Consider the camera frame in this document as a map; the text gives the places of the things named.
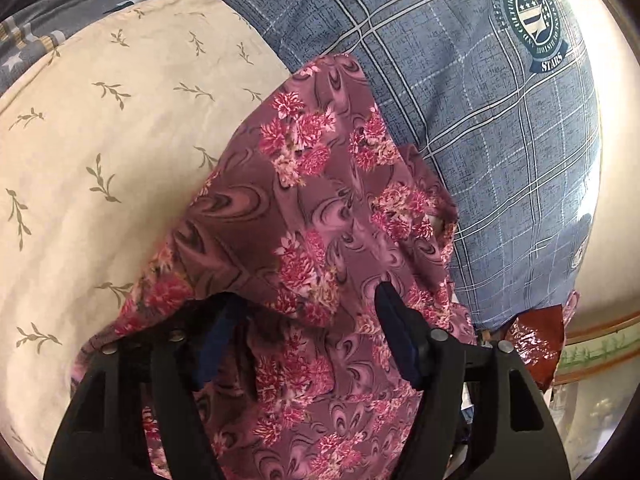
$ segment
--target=beige fabric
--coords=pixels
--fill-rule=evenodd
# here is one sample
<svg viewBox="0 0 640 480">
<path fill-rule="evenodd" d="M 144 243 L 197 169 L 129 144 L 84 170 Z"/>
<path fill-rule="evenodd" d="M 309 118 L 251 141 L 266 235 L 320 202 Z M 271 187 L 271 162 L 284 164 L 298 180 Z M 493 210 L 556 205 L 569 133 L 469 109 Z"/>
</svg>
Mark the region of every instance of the beige fabric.
<svg viewBox="0 0 640 480">
<path fill-rule="evenodd" d="M 0 222 L 0 431 L 37 477 L 80 345 L 288 75 L 220 0 L 151 0 L 78 32 L 0 98 L 0 212 L 13 212 Z"/>
</svg>

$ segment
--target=floral fabric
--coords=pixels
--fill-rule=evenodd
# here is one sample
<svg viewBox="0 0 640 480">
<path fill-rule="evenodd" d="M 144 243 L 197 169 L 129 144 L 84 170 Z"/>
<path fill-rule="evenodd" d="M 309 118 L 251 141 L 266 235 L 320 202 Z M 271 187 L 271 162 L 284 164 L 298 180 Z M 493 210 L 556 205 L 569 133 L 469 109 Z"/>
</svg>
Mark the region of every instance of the floral fabric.
<svg viewBox="0 0 640 480">
<path fill-rule="evenodd" d="M 227 479 L 388 478 L 420 396 L 399 376 L 374 290 L 391 281 L 430 323 L 472 344 L 447 271 L 456 220 L 415 148 L 390 140 L 356 60 L 322 57 L 236 130 L 78 372 L 92 349 L 185 300 L 234 292 L 255 313 L 196 394 Z M 145 428 L 167 474 L 149 410 Z"/>
</svg>

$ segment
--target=metal bolt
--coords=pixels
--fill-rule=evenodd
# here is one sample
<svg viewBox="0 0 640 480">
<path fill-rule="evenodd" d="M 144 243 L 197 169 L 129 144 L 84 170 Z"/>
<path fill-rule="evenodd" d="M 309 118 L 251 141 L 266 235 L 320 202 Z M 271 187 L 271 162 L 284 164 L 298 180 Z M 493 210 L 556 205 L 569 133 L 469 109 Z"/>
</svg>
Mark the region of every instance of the metal bolt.
<svg viewBox="0 0 640 480">
<path fill-rule="evenodd" d="M 118 351 L 118 346 L 116 345 L 116 343 L 111 343 L 111 344 L 103 346 L 100 349 L 100 351 L 105 355 L 112 355 L 112 354 L 115 354 Z"/>
<path fill-rule="evenodd" d="M 434 341 L 446 341 L 447 337 L 449 337 L 449 334 L 441 328 L 434 328 L 431 330 L 431 339 Z"/>
<path fill-rule="evenodd" d="M 177 343 L 178 341 L 182 341 L 186 336 L 182 330 L 173 330 L 169 334 L 169 341 L 172 343 Z"/>
<path fill-rule="evenodd" d="M 513 352 L 513 345 L 509 341 L 503 339 L 502 341 L 498 342 L 498 350 L 504 352 L 505 354 L 510 354 L 511 352 Z"/>
</svg>

